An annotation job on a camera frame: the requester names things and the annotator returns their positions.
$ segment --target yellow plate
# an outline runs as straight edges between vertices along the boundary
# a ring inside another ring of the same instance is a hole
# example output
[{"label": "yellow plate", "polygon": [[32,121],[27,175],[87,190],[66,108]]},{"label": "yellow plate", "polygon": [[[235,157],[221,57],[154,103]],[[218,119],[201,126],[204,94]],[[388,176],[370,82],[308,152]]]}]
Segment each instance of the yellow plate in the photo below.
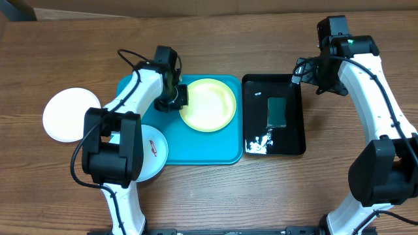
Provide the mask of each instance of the yellow plate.
[{"label": "yellow plate", "polygon": [[233,119],[236,99],[223,82],[204,78],[192,82],[187,90],[189,105],[183,106],[180,115],[189,127],[202,132],[218,131]]}]

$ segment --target wood grain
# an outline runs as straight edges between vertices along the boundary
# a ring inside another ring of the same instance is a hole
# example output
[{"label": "wood grain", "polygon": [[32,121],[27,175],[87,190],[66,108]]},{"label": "wood grain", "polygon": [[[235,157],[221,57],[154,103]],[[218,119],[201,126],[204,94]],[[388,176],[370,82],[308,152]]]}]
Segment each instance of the wood grain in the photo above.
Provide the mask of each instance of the wood grain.
[{"label": "wood grain", "polygon": [[[418,12],[346,15],[353,35],[374,37],[392,91],[418,126]],[[70,176],[75,144],[49,138],[42,111],[69,87],[84,87],[102,104],[110,102],[131,71],[118,48],[152,58],[157,45],[172,46],[185,74],[290,73],[298,57],[319,54],[315,27],[326,16],[8,23],[0,44],[0,234],[85,234],[111,227],[101,192],[77,185]],[[232,166],[167,166],[155,181],[138,186],[150,227],[316,225],[336,209],[349,191],[347,170],[364,148],[361,124],[349,97],[317,96],[315,87],[303,84],[302,100],[303,156],[243,156]],[[80,160],[77,174],[90,180]],[[393,211],[418,220],[417,207],[418,200],[411,199]],[[418,233],[384,215],[374,224],[380,234]]]}]

